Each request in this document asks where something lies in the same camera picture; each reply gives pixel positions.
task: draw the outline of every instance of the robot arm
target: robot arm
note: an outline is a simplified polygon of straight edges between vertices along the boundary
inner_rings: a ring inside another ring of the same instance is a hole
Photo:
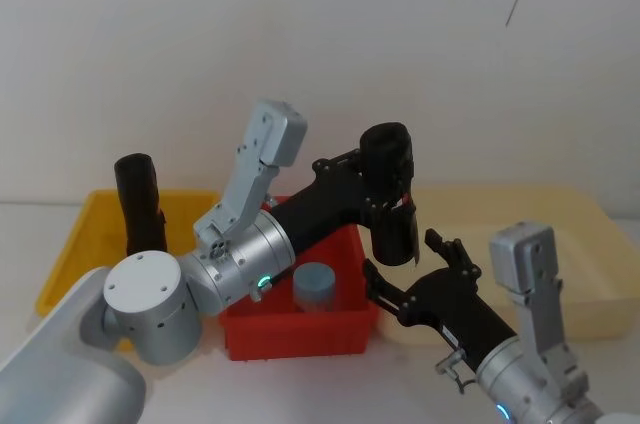
[[[602,417],[587,397],[587,375],[565,342],[558,262],[553,230],[533,222],[498,233],[490,251],[498,284],[517,306],[520,335],[477,295],[480,269],[459,239],[443,242],[433,230],[426,244],[447,262],[420,278],[406,292],[387,283],[365,263],[367,294],[404,326],[436,329],[453,349],[436,371],[447,374],[464,392],[454,366],[464,361],[475,382],[503,417],[520,424],[593,424],[625,422],[629,416]]]
[[[297,254],[343,225],[370,228],[384,264],[417,259],[413,156],[402,124],[369,129],[358,149],[316,161],[307,188],[269,212],[260,209],[278,166],[293,163],[305,130],[287,104],[259,102],[222,200],[194,226],[196,249],[177,259],[143,251],[107,276],[108,315],[141,359],[184,358],[197,346],[201,315],[215,316],[246,296],[259,301]]]
[[[108,352],[120,337],[148,363],[183,359],[198,345],[202,315],[217,315],[247,295],[259,300],[296,254],[343,225],[369,227],[383,263],[417,258],[411,141],[401,124],[376,126],[359,149],[316,161],[310,186],[271,212],[260,209],[278,167],[293,163],[305,130],[286,104],[258,104],[222,201],[195,224],[196,249],[177,259],[139,249],[149,243],[164,249],[166,242],[155,173],[144,156],[121,161],[116,174],[131,255],[81,279],[0,370],[0,422],[137,422],[145,384]],[[47,396],[37,407],[23,397],[34,392]]]

